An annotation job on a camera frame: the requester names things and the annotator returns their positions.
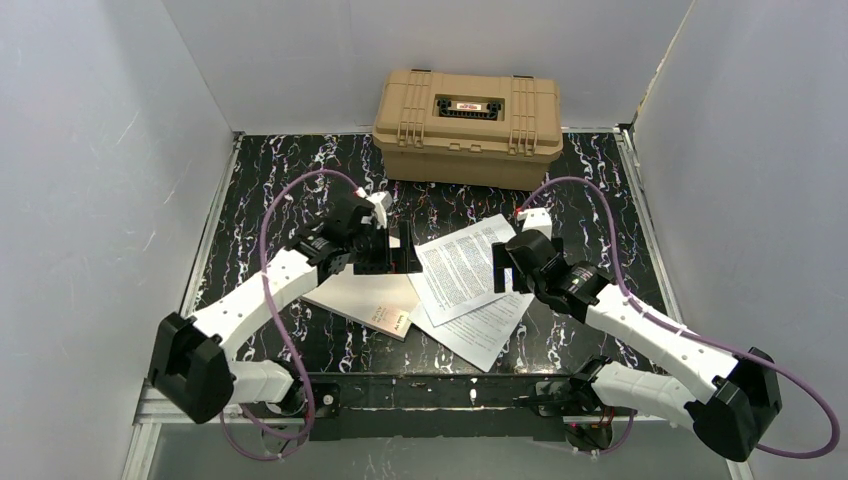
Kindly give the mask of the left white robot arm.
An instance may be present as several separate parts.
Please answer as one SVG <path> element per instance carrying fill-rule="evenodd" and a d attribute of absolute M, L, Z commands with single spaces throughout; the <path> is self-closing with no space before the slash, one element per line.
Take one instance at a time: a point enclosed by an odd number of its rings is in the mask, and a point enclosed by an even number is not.
<path fill-rule="evenodd" d="M 295 364 L 237 360 L 241 346 L 284 306 L 353 268 L 356 275 L 398 275 L 423 270 L 412 223 L 398 223 L 390 242 L 385 192 L 355 194 L 328 214 L 300 227 L 266 267 L 217 302 L 159 324 L 147 375 L 149 383 L 196 424 L 229 405 L 283 405 L 309 387 L 294 377 Z"/>

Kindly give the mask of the white A4 file folder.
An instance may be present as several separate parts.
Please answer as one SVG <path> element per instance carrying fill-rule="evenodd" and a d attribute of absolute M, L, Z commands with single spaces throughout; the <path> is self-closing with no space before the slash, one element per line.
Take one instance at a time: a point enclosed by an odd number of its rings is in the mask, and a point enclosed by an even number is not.
<path fill-rule="evenodd" d="M 307 302 L 403 341 L 419 297 L 407 275 L 355 275 L 354 265 L 320 280 Z"/>

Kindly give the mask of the printed paper sheet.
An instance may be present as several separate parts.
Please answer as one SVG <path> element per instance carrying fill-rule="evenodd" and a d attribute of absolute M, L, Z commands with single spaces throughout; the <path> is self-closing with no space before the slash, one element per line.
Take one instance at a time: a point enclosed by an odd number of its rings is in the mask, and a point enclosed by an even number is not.
<path fill-rule="evenodd" d="M 420 273 L 409 276 L 429 322 L 439 327 L 502 299 L 523 300 L 524 294 L 494 285 L 492 245 L 515 235 L 504 215 L 487 217 L 415 247 Z"/>
<path fill-rule="evenodd" d="M 422 304 L 410 321 L 446 349 L 488 372 L 535 297 L 513 292 L 488 305 L 434 326 Z"/>

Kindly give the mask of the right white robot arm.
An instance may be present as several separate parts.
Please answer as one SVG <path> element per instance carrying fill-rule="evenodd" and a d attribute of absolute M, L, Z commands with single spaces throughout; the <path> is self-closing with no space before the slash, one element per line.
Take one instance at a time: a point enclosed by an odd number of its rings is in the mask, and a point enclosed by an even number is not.
<path fill-rule="evenodd" d="M 556 405 L 594 412 L 623 408 L 663 418 L 692 431 L 710 450 L 746 461 L 782 408 L 775 372 L 759 349 L 747 357 L 688 339 L 667 317 L 638 312 L 612 276 L 587 261 L 569 263 L 559 238 L 531 229 L 492 246 L 494 289 L 531 294 L 633 347 L 663 374 L 631 369 L 605 356 L 590 358 L 563 382 L 515 399 L 544 412 Z"/>

